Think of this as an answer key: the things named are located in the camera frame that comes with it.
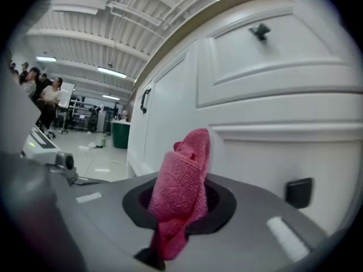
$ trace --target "floor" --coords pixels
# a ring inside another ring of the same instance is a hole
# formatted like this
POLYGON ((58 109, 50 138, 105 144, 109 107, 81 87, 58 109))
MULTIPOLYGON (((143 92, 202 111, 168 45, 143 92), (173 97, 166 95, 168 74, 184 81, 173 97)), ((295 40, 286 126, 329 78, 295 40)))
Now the floor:
POLYGON ((115 148, 112 137, 106 137, 105 148, 91 148, 87 145, 94 142, 102 144, 104 134, 87 134, 70 131, 68 134, 56 133, 52 141, 62 151, 73 154, 74 165, 79 176, 91 179, 118 181, 126 179, 126 149, 115 148))

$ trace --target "black pants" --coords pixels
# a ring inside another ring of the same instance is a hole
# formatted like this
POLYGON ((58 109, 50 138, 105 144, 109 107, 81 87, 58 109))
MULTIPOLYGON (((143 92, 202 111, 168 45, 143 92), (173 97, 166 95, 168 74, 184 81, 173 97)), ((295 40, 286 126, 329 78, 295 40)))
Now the black pants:
POLYGON ((54 107, 54 105, 47 104, 45 101, 40 99, 36 102, 36 105, 41 111, 39 120, 47 129, 49 129, 52 121, 56 117, 56 107, 54 107))

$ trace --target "white ceiling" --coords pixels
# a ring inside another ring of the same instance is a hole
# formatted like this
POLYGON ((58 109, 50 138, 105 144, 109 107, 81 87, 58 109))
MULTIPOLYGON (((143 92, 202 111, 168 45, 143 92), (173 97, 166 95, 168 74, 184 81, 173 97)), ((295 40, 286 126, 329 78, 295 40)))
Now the white ceiling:
POLYGON ((22 46, 43 63, 48 75, 75 83, 79 94, 110 94, 127 101, 135 79, 167 36, 215 0, 52 0, 22 46), (126 74, 101 74, 97 67, 126 74))

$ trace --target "pink microfiber cloth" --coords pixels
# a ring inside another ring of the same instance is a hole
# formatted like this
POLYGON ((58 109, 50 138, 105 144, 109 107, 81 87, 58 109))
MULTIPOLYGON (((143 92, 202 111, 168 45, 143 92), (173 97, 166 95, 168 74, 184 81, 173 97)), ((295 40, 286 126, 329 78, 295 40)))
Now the pink microfiber cloth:
POLYGON ((165 154, 149 204, 159 220, 164 260, 173 260, 186 245, 186 226, 208 213, 204 180, 209 149, 208 130, 196 129, 165 154))

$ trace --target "green trash can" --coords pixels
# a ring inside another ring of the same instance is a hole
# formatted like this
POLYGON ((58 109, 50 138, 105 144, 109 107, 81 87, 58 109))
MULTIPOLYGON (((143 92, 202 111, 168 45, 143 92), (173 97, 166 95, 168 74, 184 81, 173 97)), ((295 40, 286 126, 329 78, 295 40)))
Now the green trash can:
POLYGON ((129 142, 130 123, 125 121, 112 121, 113 146, 127 149, 129 142))

